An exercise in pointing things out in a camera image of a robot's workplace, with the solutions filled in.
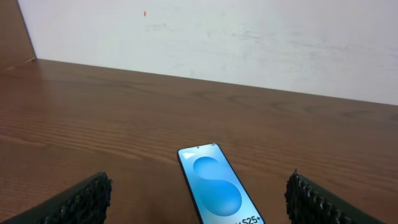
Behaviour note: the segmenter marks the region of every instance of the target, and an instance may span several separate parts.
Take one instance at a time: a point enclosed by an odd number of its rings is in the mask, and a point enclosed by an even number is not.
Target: wood grain
[[[0,221],[103,170],[106,223],[198,223],[175,154],[217,142],[267,223],[295,168],[395,223],[397,136],[396,106],[37,60],[0,74]]]
[[[0,71],[35,58],[18,0],[0,1]]]

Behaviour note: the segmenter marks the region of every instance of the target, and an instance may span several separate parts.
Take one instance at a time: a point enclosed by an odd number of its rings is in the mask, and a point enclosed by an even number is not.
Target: white wall
[[[19,2],[38,58],[398,105],[397,0]]]

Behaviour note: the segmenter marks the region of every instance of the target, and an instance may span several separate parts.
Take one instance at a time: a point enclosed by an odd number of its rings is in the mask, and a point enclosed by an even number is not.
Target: blue s logo
[[[198,189],[204,206],[222,217],[235,214],[242,205],[242,196],[231,182],[221,180],[224,167],[211,157],[198,158],[193,170],[199,176]]]

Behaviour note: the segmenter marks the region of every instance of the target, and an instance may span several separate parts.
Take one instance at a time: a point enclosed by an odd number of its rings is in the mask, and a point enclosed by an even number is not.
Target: wooden table
[[[398,222],[396,106],[47,60],[0,74],[0,221],[103,170],[106,223],[198,223],[176,152],[209,142],[267,223],[295,168]]]

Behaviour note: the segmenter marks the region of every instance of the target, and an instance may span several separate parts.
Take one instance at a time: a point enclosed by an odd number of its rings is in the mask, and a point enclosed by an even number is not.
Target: phone display
[[[203,224],[265,223],[217,144],[177,154]]]

